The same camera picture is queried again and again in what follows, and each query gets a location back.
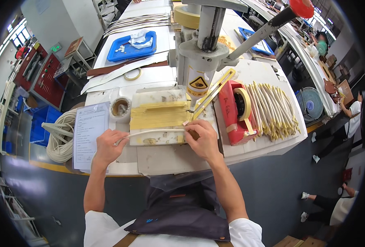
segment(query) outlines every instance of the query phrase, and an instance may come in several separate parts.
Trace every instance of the worker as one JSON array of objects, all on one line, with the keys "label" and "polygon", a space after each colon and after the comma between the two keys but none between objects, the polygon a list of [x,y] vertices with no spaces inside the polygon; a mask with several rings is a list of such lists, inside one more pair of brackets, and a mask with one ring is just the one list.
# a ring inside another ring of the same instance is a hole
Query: worker
[{"label": "worker", "polygon": [[16,59],[22,59],[23,57],[25,57],[26,56],[26,54],[27,54],[27,52],[28,52],[28,50],[29,50],[30,48],[29,47],[27,47],[27,46],[25,46],[25,45],[23,45],[23,46],[18,46],[17,47],[17,52],[16,52],[16,54],[15,54],[15,58]]},{"label": "worker", "polygon": [[363,102],[363,97],[360,92],[358,92],[357,101],[355,101],[349,109],[346,109],[343,101],[340,103],[340,108],[343,113],[349,117],[347,123],[345,123],[341,128],[339,128],[335,133],[331,134],[331,130],[327,129],[323,133],[317,135],[316,132],[313,133],[311,137],[311,142],[316,140],[323,140],[328,137],[333,136],[332,141],[326,146],[318,155],[313,155],[313,160],[317,163],[321,158],[327,156],[332,150],[337,146],[347,141],[354,136],[358,127],[361,124],[361,104]]},{"label": "worker", "polygon": [[[192,121],[185,130],[185,140],[208,162],[214,177],[167,192],[149,187],[146,209],[121,227],[103,213],[104,179],[108,165],[129,141],[124,138],[129,134],[108,129],[96,139],[97,152],[83,199],[84,246],[204,247],[216,246],[215,241],[230,247],[264,246],[262,228],[249,220],[240,187],[218,150],[217,132],[204,120]],[[187,132],[191,130],[199,134],[197,141]],[[219,216],[220,204],[226,219]]]},{"label": "worker", "polygon": [[282,11],[285,8],[284,3],[281,0],[277,0],[273,7],[279,11]]},{"label": "worker", "polygon": [[314,37],[313,34],[310,34],[314,45],[318,51],[320,56],[324,56],[328,51],[328,38],[324,32],[317,32],[316,36]]},{"label": "worker", "polygon": [[346,190],[350,198],[327,198],[320,195],[310,195],[306,192],[302,192],[301,199],[313,200],[313,204],[323,208],[323,211],[317,213],[301,214],[301,222],[308,221],[321,221],[327,225],[334,226],[340,225],[349,214],[351,207],[358,195],[358,191],[348,187],[345,183],[342,185]]},{"label": "worker", "polygon": [[[128,7],[131,0],[118,0],[118,11],[123,14],[125,12],[125,9]],[[134,3],[140,3],[141,0],[133,0]]]}]

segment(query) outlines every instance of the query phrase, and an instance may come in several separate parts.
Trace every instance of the tape roll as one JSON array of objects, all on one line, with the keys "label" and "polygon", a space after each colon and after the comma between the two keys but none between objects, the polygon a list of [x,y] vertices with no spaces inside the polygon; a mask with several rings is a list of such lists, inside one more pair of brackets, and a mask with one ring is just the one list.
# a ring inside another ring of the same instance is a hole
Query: tape roll
[{"label": "tape roll", "polygon": [[129,78],[129,77],[127,77],[127,73],[128,72],[130,72],[130,71],[128,71],[128,72],[126,72],[126,73],[124,73],[123,74],[123,77],[126,79],[126,80],[128,80],[128,81],[134,81],[135,79],[137,79],[137,78],[139,78],[140,76],[141,76],[141,68],[140,67],[138,67],[137,68],[138,69],[138,75],[136,75],[135,77],[132,77],[132,78]]},{"label": "tape roll", "polygon": [[239,121],[244,121],[244,119],[248,118],[251,114],[251,101],[249,94],[247,91],[241,87],[235,88],[233,90],[234,94],[239,94],[242,96],[244,101],[244,112],[241,117],[239,117]]},{"label": "tape roll", "polygon": [[[118,108],[120,105],[127,106],[127,111],[123,114],[118,112]],[[130,122],[130,113],[131,113],[131,102],[127,98],[119,97],[116,98],[110,104],[109,108],[110,118],[114,119],[117,123],[129,123]]]},{"label": "tape roll", "polygon": [[188,12],[187,5],[178,5],[174,8],[174,21],[184,27],[199,28],[200,15]]}]

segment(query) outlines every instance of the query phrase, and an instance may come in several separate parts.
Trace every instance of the red tape dispenser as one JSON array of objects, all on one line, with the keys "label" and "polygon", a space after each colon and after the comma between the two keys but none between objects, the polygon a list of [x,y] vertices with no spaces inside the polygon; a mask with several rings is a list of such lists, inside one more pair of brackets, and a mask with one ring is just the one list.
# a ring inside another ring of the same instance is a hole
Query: red tape dispenser
[{"label": "red tape dispenser", "polygon": [[252,128],[251,123],[255,123],[255,118],[251,113],[251,100],[245,86],[229,80],[218,96],[230,144],[244,144],[254,138],[257,130]]}]

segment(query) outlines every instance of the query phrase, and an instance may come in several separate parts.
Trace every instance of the exit sign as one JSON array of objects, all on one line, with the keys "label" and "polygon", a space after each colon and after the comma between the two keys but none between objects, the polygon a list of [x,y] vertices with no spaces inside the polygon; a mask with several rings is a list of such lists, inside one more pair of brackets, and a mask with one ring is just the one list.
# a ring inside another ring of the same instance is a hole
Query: exit sign
[{"label": "exit sign", "polygon": [[57,52],[60,49],[61,49],[61,45],[59,43],[57,43],[56,45],[51,47],[51,51],[53,51],[53,52]]}]

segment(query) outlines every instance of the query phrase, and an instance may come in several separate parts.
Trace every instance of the apron strap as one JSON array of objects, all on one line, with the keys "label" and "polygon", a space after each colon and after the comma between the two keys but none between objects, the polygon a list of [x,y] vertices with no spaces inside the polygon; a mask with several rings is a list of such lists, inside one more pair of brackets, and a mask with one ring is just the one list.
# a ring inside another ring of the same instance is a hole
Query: apron strap
[{"label": "apron strap", "polygon": [[[138,237],[139,234],[134,234],[129,232],[125,237],[123,237],[119,242],[117,242],[113,247],[129,247],[129,245]],[[225,241],[215,241],[218,247],[234,247],[231,242]]]}]

